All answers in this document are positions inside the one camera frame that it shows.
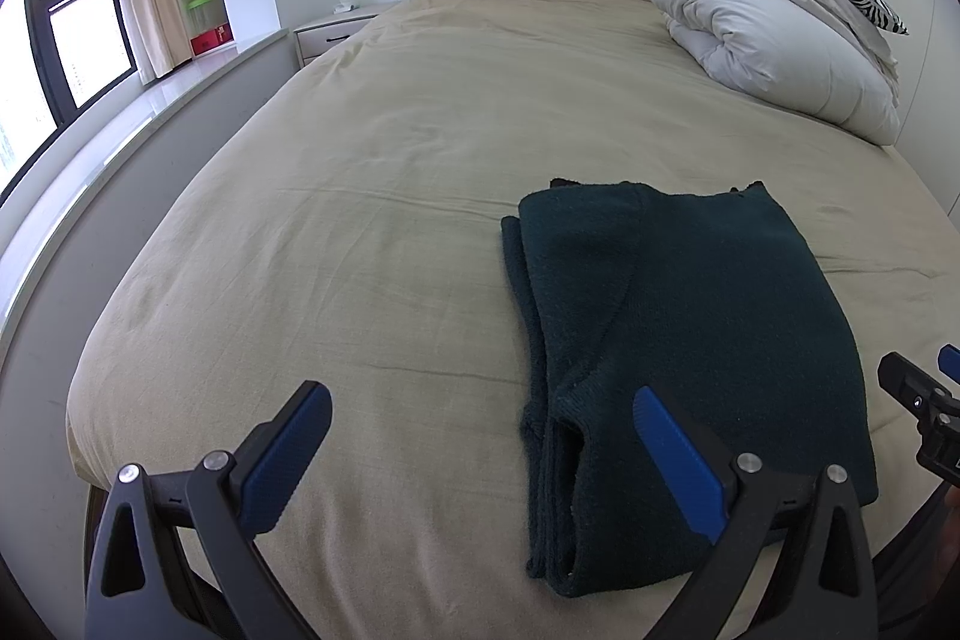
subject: silver bolt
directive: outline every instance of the silver bolt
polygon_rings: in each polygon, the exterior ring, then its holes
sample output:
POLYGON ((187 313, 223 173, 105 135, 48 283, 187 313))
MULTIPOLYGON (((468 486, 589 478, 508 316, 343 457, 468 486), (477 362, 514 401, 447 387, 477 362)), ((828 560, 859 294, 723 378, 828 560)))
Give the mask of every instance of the silver bolt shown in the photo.
POLYGON ((121 468, 120 474, 117 475, 117 480, 120 480, 120 482, 133 482, 138 477, 140 477, 140 468, 136 464, 127 464, 127 466, 121 468))
POLYGON ((839 464, 831 464, 827 467, 827 477, 833 482, 846 482, 847 471, 839 464))
POLYGON ((203 466, 210 472, 216 472, 227 466, 228 461, 230 461, 230 455, 226 451, 210 451, 203 457, 203 466))
POLYGON ((757 456, 756 453, 741 453, 736 457, 736 465, 744 472, 749 472, 752 475, 755 472, 760 472, 763 462, 760 461, 760 456, 757 456))

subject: folded sweater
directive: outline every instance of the folded sweater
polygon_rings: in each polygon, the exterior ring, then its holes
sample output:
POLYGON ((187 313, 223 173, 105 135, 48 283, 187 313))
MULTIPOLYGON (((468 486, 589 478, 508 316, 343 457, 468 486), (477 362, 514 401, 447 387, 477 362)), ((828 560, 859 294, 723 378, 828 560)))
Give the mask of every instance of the folded sweater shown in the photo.
POLYGON ((861 504, 877 498, 853 334, 761 183, 717 196, 551 188, 502 234, 530 341, 530 576, 576 597, 707 555, 632 427, 650 381, 733 453, 799 474, 839 463, 861 504))

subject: window pane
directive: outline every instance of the window pane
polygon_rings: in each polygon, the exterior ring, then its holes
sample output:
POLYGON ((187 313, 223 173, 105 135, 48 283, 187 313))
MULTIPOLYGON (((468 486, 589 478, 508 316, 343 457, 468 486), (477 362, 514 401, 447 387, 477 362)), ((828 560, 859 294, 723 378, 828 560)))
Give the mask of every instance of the window pane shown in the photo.
POLYGON ((37 79, 23 0, 0 5, 0 189, 54 132, 37 79))
POLYGON ((77 106, 130 68, 113 0, 76 0, 50 16, 77 106))

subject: blue gripper pad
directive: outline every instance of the blue gripper pad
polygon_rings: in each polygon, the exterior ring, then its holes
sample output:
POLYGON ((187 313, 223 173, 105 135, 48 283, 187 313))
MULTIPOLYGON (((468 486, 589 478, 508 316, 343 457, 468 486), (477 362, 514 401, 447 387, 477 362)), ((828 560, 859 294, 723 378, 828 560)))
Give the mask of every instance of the blue gripper pad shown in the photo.
POLYGON ((944 345, 937 357, 937 365, 949 379, 955 381, 955 383, 960 383, 960 350, 957 350, 953 345, 944 345))
POLYGON ((244 480, 237 521, 248 539, 277 525, 332 420, 330 392, 317 384, 244 480))
POLYGON ((727 528, 723 486, 650 386, 634 396, 634 429, 691 531, 716 543, 727 528))

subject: bed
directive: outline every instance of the bed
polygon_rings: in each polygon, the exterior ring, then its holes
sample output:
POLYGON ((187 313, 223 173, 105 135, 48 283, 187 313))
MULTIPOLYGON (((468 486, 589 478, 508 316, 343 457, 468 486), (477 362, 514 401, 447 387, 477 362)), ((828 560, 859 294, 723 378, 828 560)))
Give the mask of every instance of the bed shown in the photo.
POLYGON ((645 0, 408 0, 300 71, 90 335, 78 474, 189 468, 317 379, 333 427, 258 546, 320 636, 642 636, 680 579, 565 600, 524 572, 526 340, 499 218, 552 177, 766 184, 853 327, 880 483, 863 516, 872 550, 889 542, 938 482, 875 369, 896 350, 934 371, 957 338, 960 236, 893 148, 712 82, 645 0))

